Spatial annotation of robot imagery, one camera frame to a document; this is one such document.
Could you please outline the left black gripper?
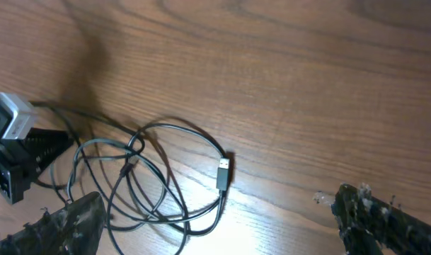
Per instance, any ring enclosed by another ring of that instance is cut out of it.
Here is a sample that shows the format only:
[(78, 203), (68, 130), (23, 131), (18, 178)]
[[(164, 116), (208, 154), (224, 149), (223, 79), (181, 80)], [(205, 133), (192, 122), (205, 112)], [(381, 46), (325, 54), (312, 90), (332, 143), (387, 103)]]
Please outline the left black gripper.
[(21, 201), (42, 173), (41, 166), (49, 166), (73, 143), (66, 131), (39, 128), (32, 128), (24, 140), (1, 140), (0, 193), (6, 201)]

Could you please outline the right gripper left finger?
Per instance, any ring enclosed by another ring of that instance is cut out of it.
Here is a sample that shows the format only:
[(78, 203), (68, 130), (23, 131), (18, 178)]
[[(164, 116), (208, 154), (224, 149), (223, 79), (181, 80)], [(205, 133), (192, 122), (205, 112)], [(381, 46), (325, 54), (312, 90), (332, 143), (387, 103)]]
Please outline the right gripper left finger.
[(0, 255), (95, 255), (105, 221), (103, 198), (94, 191), (0, 240)]

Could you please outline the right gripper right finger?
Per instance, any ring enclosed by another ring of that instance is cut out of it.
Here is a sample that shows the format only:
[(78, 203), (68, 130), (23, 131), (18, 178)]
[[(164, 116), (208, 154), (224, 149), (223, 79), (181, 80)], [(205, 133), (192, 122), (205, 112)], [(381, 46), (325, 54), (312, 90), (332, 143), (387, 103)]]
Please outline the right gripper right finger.
[(346, 254), (431, 254), (431, 225), (372, 195), (369, 185), (347, 183), (335, 194), (318, 191), (313, 200), (331, 209)]

